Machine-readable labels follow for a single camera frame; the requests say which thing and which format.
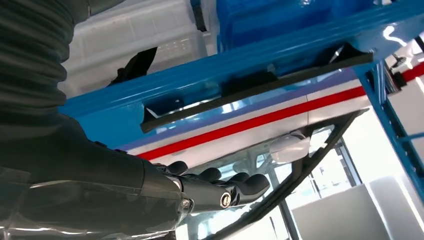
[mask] translucent storage box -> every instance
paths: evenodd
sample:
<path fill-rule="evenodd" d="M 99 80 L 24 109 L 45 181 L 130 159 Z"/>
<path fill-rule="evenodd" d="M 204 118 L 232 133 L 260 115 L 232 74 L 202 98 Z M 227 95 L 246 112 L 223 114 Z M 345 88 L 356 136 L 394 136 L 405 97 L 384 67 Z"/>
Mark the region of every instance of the translucent storage box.
<path fill-rule="evenodd" d="M 202 0 L 217 51 L 288 34 L 371 8 L 374 0 Z"/>
<path fill-rule="evenodd" d="M 138 52 L 158 47 L 149 73 L 207 56 L 189 0 L 126 0 L 78 24 L 68 72 L 68 98 L 106 87 Z"/>

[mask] blue shelf rack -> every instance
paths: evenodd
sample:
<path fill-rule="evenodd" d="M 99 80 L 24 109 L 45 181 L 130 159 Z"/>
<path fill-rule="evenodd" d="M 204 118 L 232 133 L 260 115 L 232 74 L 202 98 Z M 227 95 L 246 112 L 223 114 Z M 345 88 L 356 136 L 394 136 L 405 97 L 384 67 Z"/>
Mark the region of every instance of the blue shelf rack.
<path fill-rule="evenodd" d="M 70 99 L 60 111 L 76 118 L 90 139 L 118 148 L 149 137 L 140 129 L 145 105 L 161 104 L 170 96 L 181 97 L 185 105 L 215 98 L 220 86 L 233 77 L 266 70 L 274 63 L 287 66 L 287 72 L 302 69 L 310 64 L 305 60 L 316 58 L 322 49 L 350 43 L 361 52 L 373 53 L 375 62 L 355 67 L 355 73 L 418 195 L 424 200 L 423 165 L 411 145 L 412 139 L 423 134 L 406 135 L 385 95 L 384 75 L 377 67 L 402 47 L 400 42 L 409 42 L 422 31 L 422 0 L 396 1 L 78 96 Z M 375 89 L 365 77 L 370 70 L 382 76 L 374 78 Z"/>

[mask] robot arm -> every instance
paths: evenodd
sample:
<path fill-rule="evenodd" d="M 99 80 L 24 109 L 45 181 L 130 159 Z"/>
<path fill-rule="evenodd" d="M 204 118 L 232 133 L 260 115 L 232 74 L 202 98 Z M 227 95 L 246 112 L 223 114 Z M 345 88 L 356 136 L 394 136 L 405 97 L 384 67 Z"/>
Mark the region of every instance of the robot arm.
<path fill-rule="evenodd" d="M 0 8 L 0 236 L 146 239 L 189 213 L 252 202 L 263 175 L 153 165 L 87 139 L 58 113 L 74 27 L 123 0 L 8 0 Z"/>

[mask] white plastic bin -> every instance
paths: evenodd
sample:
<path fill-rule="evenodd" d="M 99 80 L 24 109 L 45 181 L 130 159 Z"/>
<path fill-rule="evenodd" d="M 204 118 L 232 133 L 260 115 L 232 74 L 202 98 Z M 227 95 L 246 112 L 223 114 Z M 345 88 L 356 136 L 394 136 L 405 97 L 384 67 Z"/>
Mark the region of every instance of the white plastic bin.
<path fill-rule="evenodd" d="M 149 73 L 207 56 L 187 0 L 127 0 L 78 24 L 68 72 L 68 98 L 106 87 L 138 52 L 158 47 Z"/>

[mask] white wall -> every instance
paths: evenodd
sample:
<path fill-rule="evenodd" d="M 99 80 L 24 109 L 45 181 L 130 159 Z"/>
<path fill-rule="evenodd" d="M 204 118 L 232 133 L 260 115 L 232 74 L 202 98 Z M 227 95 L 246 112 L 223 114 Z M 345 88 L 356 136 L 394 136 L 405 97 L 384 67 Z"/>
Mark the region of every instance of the white wall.
<path fill-rule="evenodd" d="M 390 97 L 409 134 L 423 132 L 424 94 L 413 81 Z M 358 117 L 343 135 L 359 176 L 364 182 L 392 240 L 424 239 L 424 207 L 409 181 L 373 110 Z M 424 139 L 414 141 L 424 157 Z"/>
<path fill-rule="evenodd" d="M 314 201 L 292 212 L 303 240 L 390 240 L 363 185 Z"/>

